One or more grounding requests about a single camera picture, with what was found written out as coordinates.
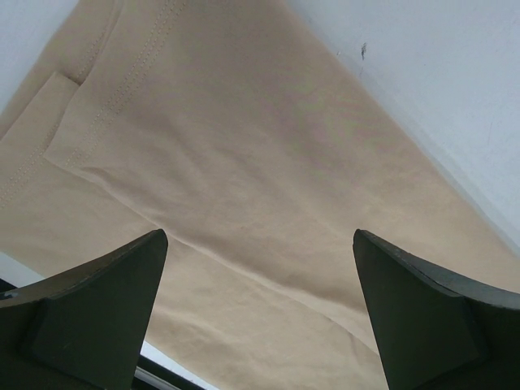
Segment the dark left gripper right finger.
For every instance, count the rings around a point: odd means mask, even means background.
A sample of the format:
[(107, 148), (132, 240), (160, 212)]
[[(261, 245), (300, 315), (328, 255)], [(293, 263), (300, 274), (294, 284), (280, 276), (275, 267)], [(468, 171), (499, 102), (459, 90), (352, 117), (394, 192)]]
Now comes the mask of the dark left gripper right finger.
[(517, 389), (519, 295), (366, 230), (353, 254), (388, 387)]

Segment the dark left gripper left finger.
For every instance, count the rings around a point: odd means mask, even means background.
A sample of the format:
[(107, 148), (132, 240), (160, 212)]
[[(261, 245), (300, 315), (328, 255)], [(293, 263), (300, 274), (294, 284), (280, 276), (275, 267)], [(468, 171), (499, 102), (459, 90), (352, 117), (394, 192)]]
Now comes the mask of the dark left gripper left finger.
[(129, 389), (162, 277), (164, 231), (1, 294), (3, 389)]

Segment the beige t shirt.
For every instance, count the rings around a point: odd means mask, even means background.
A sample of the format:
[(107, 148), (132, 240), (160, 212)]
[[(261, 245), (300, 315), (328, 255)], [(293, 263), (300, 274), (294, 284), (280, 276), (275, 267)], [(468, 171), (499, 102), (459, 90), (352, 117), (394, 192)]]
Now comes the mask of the beige t shirt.
[(222, 389), (384, 389), (366, 229), (519, 289), (514, 252), (283, 1), (81, 1), (1, 116), (1, 250), (161, 228), (146, 339)]

